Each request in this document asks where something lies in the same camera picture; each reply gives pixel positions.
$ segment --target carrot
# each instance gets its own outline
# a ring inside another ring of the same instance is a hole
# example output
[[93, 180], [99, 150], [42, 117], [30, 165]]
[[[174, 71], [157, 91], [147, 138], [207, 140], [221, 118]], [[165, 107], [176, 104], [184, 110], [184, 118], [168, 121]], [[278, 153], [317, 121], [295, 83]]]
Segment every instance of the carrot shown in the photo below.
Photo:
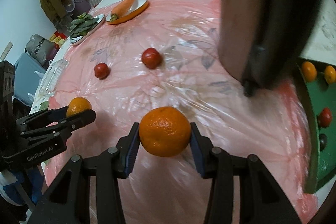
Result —
[[128, 10], [131, 8], [135, 0], [123, 0], [116, 7], [114, 7], [111, 11], [111, 19], [110, 22], [115, 21], [126, 15]]

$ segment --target red tomato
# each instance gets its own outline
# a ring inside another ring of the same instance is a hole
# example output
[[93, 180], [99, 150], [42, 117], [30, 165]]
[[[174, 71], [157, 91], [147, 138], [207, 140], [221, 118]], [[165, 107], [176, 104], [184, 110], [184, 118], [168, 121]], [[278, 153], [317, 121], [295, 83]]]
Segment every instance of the red tomato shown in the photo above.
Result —
[[162, 62], [161, 54], [154, 48], [145, 50], [141, 57], [142, 63], [149, 69], [155, 69]]
[[333, 120], [333, 116], [331, 114], [331, 111], [328, 107], [325, 107], [320, 115], [318, 116], [318, 123], [320, 127], [326, 128], [331, 124], [331, 121]]
[[99, 63], [94, 67], [94, 75], [99, 79], [104, 79], [110, 74], [110, 69], [105, 63]]

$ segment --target gray bag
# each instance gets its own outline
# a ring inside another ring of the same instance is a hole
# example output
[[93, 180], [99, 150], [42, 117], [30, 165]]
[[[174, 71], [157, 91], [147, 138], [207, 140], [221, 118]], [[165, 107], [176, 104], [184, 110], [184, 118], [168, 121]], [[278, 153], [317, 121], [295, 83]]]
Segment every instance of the gray bag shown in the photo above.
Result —
[[53, 47], [54, 43], [38, 34], [34, 34], [26, 45], [26, 52], [28, 52], [32, 58], [35, 58], [41, 65], [44, 65], [47, 56], [52, 51]]

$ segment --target screw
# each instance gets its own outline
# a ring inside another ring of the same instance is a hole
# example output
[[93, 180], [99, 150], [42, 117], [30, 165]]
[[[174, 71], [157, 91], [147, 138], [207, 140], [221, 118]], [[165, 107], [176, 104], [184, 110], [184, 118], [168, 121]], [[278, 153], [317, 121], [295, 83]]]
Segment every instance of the screw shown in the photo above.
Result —
[[73, 156], [71, 157], [71, 160], [72, 160], [73, 162], [76, 162], [76, 161], [79, 161], [80, 158], [81, 158], [80, 155], [73, 155]]
[[256, 155], [249, 155], [249, 160], [251, 162], [257, 162], [259, 160], [259, 158]]
[[117, 152], [118, 152], [118, 148], [116, 148], [115, 146], [110, 147], [110, 148], [107, 150], [107, 152], [110, 153], [110, 154], [117, 153]]
[[214, 153], [214, 154], [220, 154], [222, 152], [222, 149], [220, 147], [214, 146], [211, 149], [211, 152]]

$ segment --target plastic sheet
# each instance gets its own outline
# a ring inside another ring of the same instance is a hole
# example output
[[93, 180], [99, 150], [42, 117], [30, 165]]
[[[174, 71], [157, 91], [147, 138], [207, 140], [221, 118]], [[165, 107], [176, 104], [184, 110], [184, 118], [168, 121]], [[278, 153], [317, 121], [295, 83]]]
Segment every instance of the plastic sheet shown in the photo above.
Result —
[[[196, 122], [214, 145], [232, 155], [258, 155], [307, 223], [317, 210], [317, 198], [302, 190], [310, 142], [306, 116], [291, 82], [244, 97], [240, 83], [218, 61], [219, 0], [149, 2], [138, 17], [117, 26], [104, 24], [66, 53], [69, 65], [50, 107], [63, 107], [83, 96], [97, 118], [76, 130], [67, 151], [51, 159], [45, 169], [47, 183], [71, 155], [98, 155], [128, 134], [149, 110], [171, 105]], [[141, 62], [148, 47], [164, 55], [164, 64], [156, 70]], [[111, 68], [105, 80], [94, 76], [93, 68], [100, 62]], [[119, 180], [126, 223], [203, 223], [210, 186], [211, 181], [196, 172], [189, 147], [173, 158], [155, 157], [140, 147], [133, 173]]]

